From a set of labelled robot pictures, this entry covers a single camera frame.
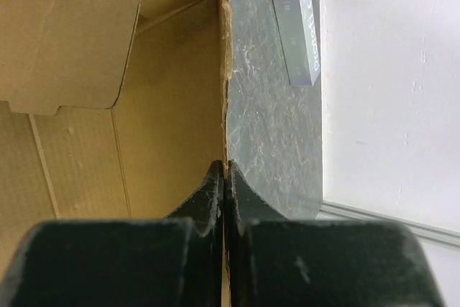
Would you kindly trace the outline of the brown cardboard box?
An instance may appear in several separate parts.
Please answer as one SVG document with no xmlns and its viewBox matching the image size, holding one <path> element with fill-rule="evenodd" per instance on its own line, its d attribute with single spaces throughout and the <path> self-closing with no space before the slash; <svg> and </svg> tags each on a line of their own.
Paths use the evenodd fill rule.
<svg viewBox="0 0 460 307">
<path fill-rule="evenodd" d="M 44 221 L 162 219 L 226 159 L 229 0 L 1 0 L 1 280 Z"/>
</svg>

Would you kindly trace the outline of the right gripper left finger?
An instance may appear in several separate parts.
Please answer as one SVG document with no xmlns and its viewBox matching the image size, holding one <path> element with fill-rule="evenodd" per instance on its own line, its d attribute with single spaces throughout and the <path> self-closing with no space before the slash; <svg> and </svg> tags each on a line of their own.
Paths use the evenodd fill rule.
<svg viewBox="0 0 460 307">
<path fill-rule="evenodd" d="M 44 221 L 1 280 L 3 306 L 219 306 L 224 168 L 162 219 Z"/>
</svg>

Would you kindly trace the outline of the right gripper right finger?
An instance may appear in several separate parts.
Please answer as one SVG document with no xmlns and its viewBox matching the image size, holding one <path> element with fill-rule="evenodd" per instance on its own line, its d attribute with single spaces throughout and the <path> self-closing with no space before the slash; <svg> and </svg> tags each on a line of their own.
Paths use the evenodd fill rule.
<svg viewBox="0 0 460 307">
<path fill-rule="evenodd" d="M 413 233 L 391 221 L 292 220 L 248 184 L 225 182 L 233 306 L 442 306 Z"/>
</svg>

